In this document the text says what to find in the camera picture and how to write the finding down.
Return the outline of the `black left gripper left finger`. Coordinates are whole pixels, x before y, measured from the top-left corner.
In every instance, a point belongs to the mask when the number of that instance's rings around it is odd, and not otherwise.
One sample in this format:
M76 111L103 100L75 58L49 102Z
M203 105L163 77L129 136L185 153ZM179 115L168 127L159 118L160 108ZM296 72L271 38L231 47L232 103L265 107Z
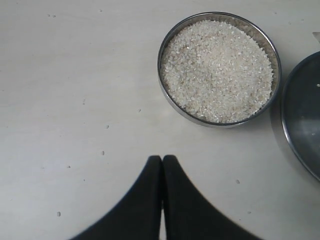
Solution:
M162 160L153 155L125 196L74 240L158 240L162 214Z

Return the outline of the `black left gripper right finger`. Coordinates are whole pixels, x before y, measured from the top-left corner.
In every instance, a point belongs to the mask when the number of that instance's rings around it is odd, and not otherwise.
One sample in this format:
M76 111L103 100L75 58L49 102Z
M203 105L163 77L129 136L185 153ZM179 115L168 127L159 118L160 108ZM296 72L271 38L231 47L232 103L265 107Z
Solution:
M193 185L178 159L166 155L163 207L168 240L258 240L217 210Z

